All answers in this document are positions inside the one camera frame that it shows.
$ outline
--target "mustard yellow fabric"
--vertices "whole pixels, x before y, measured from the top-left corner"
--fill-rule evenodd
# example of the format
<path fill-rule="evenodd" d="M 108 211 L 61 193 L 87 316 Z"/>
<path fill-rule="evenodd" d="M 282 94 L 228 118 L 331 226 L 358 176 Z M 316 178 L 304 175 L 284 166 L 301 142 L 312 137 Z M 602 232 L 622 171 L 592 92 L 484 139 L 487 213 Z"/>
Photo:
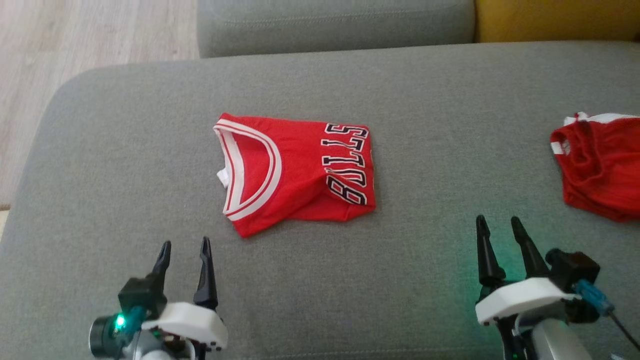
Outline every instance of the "mustard yellow fabric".
<path fill-rule="evenodd" d="M 476 41 L 640 40 L 640 0 L 476 0 Z"/>

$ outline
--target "robotic arm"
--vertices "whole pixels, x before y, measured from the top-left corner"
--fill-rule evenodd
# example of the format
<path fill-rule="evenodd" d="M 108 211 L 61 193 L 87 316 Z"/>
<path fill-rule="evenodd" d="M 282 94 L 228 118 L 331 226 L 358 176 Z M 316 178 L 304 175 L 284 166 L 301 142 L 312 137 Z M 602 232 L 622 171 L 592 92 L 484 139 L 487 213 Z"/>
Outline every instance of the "robotic arm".
<path fill-rule="evenodd" d="M 581 252 L 550 250 L 545 259 L 517 217 L 511 218 L 513 236 L 520 246 L 527 278 L 507 281 L 489 241 L 484 216 L 476 218 L 480 299 L 476 315 L 480 324 L 495 324 L 502 338 L 505 360 L 588 360 L 591 356 L 569 323 L 593 323 L 611 316 L 627 338 L 637 342 L 613 314 L 613 305 L 593 283 L 600 266 Z"/>
<path fill-rule="evenodd" d="M 200 281 L 194 304 L 167 304 L 164 275 L 171 242 L 160 250 L 153 270 L 131 278 L 120 290 L 121 312 L 102 316 L 89 331 L 89 349 L 98 358 L 131 360 L 204 360 L 207 352 L 227 347 L 228 332 L 216 313 L 218 295 L 208 238 L 202 240 Z"/>

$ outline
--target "green led light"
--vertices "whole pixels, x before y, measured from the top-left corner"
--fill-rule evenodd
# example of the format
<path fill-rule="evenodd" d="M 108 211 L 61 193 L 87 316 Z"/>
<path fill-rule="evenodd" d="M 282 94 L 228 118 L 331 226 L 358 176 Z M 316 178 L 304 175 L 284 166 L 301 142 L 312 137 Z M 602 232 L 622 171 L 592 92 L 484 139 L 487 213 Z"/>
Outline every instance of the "green led light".
<path fill-rule="evenodd" d="M 125 320 L 124 320 L 124 315 L 120 314 L 118 315 L 118 317 L 116 318 L 116 329 L 120 329 L 124 326 Z"/>

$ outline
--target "folded red jersey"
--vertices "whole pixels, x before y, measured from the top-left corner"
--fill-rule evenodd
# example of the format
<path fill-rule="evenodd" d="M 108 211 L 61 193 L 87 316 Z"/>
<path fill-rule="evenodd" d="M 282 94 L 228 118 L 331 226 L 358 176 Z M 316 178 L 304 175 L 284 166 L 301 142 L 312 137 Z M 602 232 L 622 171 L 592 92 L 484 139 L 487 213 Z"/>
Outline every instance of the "folded red jersey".
<path fill-rule="evenodd" d="M 615 221 L 640 218 L 640 117 L 577 113 L 551 134 L 567 204 Z"/>
<path fill-rule="evenodd" d="M 376 208 L 363 125 L 222 114 L 223 213 L 242 237 L 284 219 L 347 221 Z"/>

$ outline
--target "gray cushion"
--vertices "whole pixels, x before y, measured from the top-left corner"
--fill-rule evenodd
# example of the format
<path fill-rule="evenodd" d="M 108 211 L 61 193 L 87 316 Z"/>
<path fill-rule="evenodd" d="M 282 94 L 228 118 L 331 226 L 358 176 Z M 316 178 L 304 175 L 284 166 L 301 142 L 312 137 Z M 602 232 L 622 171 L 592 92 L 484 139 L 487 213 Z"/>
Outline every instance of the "gray cushion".
<path fill-rule="evenodd" d="M 200 57 L 473 41 L 473 0 L 198 0 Z"/>
<path fill-rule="evenodd" d="M 640 113 L 640 45 L 551 42 L 283 54 L 87 72 L 48 107 L 0 241 L 0 358 L 88 359 L 96 316 L 173 241 L 165 293 L 190 300 L 212 239 L 221 359 L 496 359 L 477 324 L 475 216 L 509 278 L 509 218 L 542 253 L 582 250 L 640 334 L 640 229 L 568 207 L 549 135 L 575 111 Z M 223 111 L 371 127 L 379 208 L 243 241 L 222 215 Z M 608 319 L 593 352 L 634 354 Z"/>

